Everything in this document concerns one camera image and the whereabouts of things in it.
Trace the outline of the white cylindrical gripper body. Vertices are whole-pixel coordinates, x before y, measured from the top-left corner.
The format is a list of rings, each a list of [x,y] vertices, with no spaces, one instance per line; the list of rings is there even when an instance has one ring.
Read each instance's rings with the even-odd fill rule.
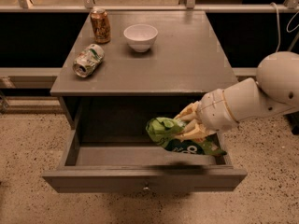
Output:
[[[204,126],[213,132],[225,132],[238,126],[224,96],[224,90],[206,93],[199,101],[197,115]]]

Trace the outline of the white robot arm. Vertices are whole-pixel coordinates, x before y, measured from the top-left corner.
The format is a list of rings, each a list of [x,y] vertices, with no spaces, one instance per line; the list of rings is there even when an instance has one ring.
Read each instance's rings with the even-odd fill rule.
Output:
[[[260,62],[256,78],[208,92],[201,100],[187,105],[177,115],[187,125],[176,138],[205,138],[248,119],[290,114],[298,109],[299,55],[280,51]]]

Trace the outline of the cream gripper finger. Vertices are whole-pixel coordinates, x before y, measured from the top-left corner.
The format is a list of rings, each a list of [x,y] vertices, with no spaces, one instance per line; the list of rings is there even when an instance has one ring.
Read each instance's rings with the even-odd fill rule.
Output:
[[[199,121],[200,119],[197,114],[198,105],[199,105],[198,101],[188,104],[187,106],[184,107],[183,110],[181,110],[175,116],[175,119],[179,119],[182,121],[188,121],[188,122],[191,122],[193,120]]]
[[[194,139],[203,140],[215,133],[215,131],[209,130],[198,119],[193,119],[191,121],[176,119],[176,123],[182,128],[182,130],[175,135],[175,138],[180,141]]]

